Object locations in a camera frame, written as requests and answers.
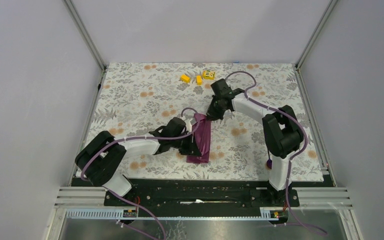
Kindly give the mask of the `purple cloth napkin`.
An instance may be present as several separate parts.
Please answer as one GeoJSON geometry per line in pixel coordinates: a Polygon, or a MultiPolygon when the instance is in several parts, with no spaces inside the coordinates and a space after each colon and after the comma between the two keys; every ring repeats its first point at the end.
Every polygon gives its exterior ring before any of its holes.
{"type": "Polygon", "coordinates": [[[194,132],[194,142],[196,143],[201,156],[188,155],[186,162],[206,164],[209,162],[210,158],[212,122],[207,119],[206,115],[201,113],[195,113],[194,118],[197,122],[193,125],[193,127],[199,124],[198,129],[194,132]]]}

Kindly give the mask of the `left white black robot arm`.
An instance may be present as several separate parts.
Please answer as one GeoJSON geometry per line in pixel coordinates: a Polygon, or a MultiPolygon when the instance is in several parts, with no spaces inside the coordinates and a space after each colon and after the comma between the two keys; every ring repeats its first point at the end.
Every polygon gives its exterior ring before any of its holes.
{"type": "Polygon", "coordinates": [[[117,169],[124,159],[142,155],[159,155],[178,149],[186,156],[201,156],[195,140],[200,123],[195,117],[172,118],[166,125],[139,136],[120,139],[107,130],[100,132],[75,157],[74,163],[81,170],[80,177],[94,187],[104,187],[112,192],[124,206],[132,204],[135,192],[130,180],[117,169]]]}

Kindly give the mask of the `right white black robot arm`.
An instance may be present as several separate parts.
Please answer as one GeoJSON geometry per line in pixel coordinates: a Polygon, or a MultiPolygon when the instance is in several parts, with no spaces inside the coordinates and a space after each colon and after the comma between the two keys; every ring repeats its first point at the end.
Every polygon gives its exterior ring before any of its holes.
{"type": "Polygon", "coordinates": [[[290,159],[295,156],[305,134],[289,105],[272,108],[246,96],[240,88],[232,89],[225,79],[210,85],[213,95],[206,116],[210,121],[222,120],[226,111],[239,112],[262,124],[265,145],[272,155],[267,201],[273,206],[286,199],[290,183],[290,159]]]}

